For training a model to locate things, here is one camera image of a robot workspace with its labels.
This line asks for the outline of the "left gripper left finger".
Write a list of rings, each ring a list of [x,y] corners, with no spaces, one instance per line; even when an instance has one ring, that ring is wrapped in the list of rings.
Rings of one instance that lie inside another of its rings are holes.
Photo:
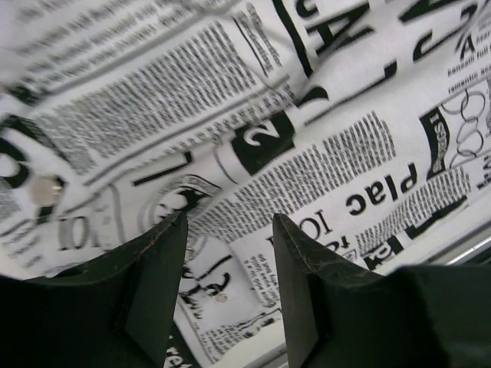
[[[176,213],[53,278],[1,279],[3,367],[162,367],[188,231]]]

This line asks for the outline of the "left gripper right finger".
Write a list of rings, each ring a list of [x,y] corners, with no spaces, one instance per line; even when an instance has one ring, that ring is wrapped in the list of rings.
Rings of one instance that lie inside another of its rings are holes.
[[[382,276],[273,218],[291,367],[488,367],[490,268],[411,265]]]

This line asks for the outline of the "newspaper print trousers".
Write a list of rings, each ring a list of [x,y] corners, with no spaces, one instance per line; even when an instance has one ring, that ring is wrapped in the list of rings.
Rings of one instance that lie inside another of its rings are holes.
[[[188,218],[165,367],[281,343],[272,220],[387,267],[490,197],[488,1],[3,1],[1,273]]]

